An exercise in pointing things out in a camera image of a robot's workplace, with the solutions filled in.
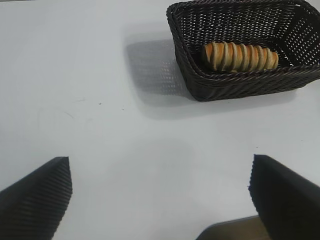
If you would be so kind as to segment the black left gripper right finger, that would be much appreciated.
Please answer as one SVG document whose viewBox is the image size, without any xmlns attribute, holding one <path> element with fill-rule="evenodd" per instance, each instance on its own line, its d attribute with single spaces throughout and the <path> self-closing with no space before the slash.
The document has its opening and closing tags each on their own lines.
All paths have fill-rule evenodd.
<svg viewBox="0 0 320 240">
<path fill-rule="evenodd" d="M 273 240 L 320 238 L 320 188 L 268 155 L 253 157 L 248 187 Z"/>
</svg>

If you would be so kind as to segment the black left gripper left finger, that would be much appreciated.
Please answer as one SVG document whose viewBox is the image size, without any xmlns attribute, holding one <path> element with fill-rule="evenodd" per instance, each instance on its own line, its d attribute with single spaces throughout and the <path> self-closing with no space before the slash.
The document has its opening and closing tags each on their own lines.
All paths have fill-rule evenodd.
<svg viewBox="0 0 320 240">
<path fill-rule="evenodd" d="M 73 194 L 70 161 L 55 157 L 0 192 L 2 240 L 51 240 Z"/>
</svg>

